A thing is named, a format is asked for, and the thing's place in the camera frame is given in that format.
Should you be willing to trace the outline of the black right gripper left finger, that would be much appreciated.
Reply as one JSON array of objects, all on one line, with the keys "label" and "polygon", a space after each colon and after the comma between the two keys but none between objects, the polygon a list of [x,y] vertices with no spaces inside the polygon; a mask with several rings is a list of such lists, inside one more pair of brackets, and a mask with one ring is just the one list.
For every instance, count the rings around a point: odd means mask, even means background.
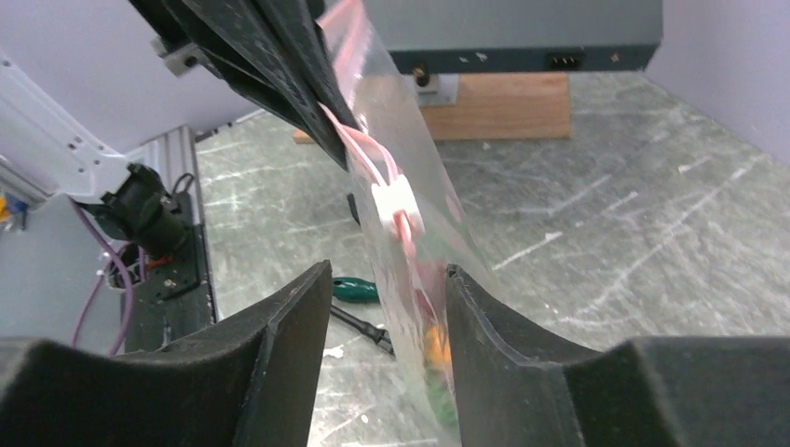
[{"label": "black right gripper left finger", "polygon": [[154,352],[103,357],[1,342],[5,446],[305,446],[333,279],[318,262],[279,291]]}]

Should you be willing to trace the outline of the clear zip top bag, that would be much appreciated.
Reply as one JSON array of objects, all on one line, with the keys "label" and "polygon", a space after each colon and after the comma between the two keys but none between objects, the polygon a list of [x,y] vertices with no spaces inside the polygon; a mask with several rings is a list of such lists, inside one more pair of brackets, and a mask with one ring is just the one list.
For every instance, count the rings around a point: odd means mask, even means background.
[{"label": "clear zip top bag", "polygon": [[[340,83],[346,76],[402,76],[363,2],[333,2],[320,17],[319,25],[341,94]],[[428,371],[435,370],[425,362],[423,339],[433,325],[443,325],[449,336],[450,299],[445,288],[449,264],[466,268],[487,286],[497,282],[470,234],[435,143],[389,147],[363,131],[349,110],[353,126],[340,123],[332,113],[329,117],[346,147],[352,192],[394,352],[408,393],[423,419],[432,424],[442,445],[457,446],[459,419],[457,430],[442,427],[429,405],[426,377]],[[399,174],[407,177],[415,193],[425,225],[422,234],[416,234],[402,215],[396,217],[397,236],[379,221],[371,185],[390,184]],[[444,374],[456,404],[453,369],[451,373],[435,372]]]}]

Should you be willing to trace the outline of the green chili pepper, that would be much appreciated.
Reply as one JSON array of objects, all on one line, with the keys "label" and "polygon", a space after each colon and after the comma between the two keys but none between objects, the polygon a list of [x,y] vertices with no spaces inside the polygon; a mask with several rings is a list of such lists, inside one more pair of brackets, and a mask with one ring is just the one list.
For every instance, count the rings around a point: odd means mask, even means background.
[{"label": "green chili pepper", "polygon": [[455,400],[444,374],[428,371],[426,377],[428,400],[437,422],[447,429],[458,429]]}]

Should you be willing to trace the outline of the red tomato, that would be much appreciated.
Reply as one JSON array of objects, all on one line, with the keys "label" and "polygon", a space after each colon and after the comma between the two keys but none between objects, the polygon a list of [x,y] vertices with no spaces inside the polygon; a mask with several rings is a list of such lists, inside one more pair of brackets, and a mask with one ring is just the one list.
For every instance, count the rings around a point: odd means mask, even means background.
[{"label": "red tomato", "polygon": [[449,336],[443,325],[427,329],[423,339],[424,359],[427,366],[443,373],[452,372],[452,354]]}]

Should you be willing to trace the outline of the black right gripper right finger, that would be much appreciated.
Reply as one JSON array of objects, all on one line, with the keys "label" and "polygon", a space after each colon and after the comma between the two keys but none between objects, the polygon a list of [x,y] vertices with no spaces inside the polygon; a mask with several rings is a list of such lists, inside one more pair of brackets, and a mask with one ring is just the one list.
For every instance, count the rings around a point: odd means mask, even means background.
[{"label": "black right gripper right finger", "polygon": [[460,438],[466,446],[785,446],[785,336],[634,337],[575,344],[446,277]]}]

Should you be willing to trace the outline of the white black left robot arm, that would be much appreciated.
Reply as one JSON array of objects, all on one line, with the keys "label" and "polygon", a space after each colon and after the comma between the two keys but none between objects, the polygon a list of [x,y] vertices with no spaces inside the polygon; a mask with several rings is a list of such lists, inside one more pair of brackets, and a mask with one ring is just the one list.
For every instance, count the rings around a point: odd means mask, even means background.
[{"label": "white black left robot arm", "polygon": [[302,130],[347,166],[337,124],[352,125],[323,33],[335,1],[5,1],[1,152],[53,183],[114,239],[157,256],[180,247],[159,174],[126,148],[169,123],[174,84],[143,54],[178,54],[212,81]]}]

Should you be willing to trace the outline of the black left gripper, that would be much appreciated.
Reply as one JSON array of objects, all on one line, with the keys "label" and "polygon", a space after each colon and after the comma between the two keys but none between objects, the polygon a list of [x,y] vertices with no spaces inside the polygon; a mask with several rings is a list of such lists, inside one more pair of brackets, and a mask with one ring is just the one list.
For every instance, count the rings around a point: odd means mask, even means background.
[{"label": "black left gripper", "polygon": [[327,115],[353,126],[316,23],[319,1],[135,1],[151,46],[181,77],[205,66],[241,97],[305,132],[341,169],[347,156]]}]

